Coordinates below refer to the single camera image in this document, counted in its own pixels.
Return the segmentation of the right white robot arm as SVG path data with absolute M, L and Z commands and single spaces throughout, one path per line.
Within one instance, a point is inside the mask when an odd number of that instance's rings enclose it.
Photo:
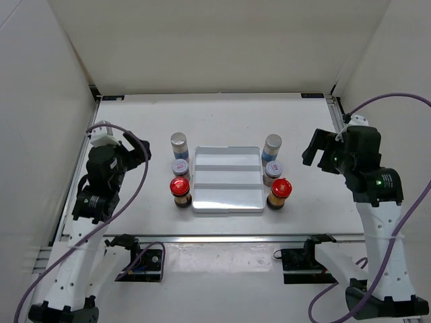
M 401 213 L 401 179 L 394 169 L 381 166 L 380 141 L 374 127 L 349 126 L 340 134 L 317 129 L 302 154 L 302 163 L 309 166 L 321 150 L 318 168 L 345 178 L 364 230 L 367 271 L 341 252 L 331 238 L 317 241 L 302 253 L 308 268 L 323 265 L 344 286 L 349 312 L 340 322 L 430 312 L 428 302 L 417 296 L 409 278 L 401 228 L 411 213 Z

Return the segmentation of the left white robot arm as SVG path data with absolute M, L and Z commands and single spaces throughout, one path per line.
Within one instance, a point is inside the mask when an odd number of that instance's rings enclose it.
M 98 265 L 94 259 L 109 224 L 123 212 L 117 205 L 125 174 L 148 163 L 150 144 L 124 131 L 133 146 L 129 151 L 110 132 L 90 133 L 93 147 L 77 187 L 67 251 L 40 275 L 44 278 L 58 268 L 43 302 L 30 308 L 32 322 L 97 322 L 104 289 L 124 267 L 134 269 L 141 262 L 137 239 L 127 234 L 107 241 L 108 252 Z

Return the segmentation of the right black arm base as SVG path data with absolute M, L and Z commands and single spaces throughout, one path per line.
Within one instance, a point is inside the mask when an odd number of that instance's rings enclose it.
M 301 248 L 283 248 L 273 253 L 280 260 L 285 285 L 333 284 L 336 280 L 315 258 L 315 247 L 324 242 L 336 243 L 327 234 L 309 236 Z

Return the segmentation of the red-lid chili sauce jar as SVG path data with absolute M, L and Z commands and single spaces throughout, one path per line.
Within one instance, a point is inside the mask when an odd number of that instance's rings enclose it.
M 282 209 L 291 193 L 292 185 L 288 180 L 285 178 L 275 180 L 267 197 L 267 206 L 273 210 Z
M 184 177 L 176 177 L 170 182 L 170 191 L 177 207 L 186 208 L 192 203 L 189 181 Z

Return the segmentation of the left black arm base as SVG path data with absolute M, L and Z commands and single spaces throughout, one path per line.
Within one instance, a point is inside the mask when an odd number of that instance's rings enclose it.
M 123 234 L 105 240 L 106 247 L 119 246 L 130 253 L 130 263 L 116 277 L 116 282 L 160 283 L 164 278 L 166 247 L 163 242 L 151 242 L 141 248 L 135 236 Z

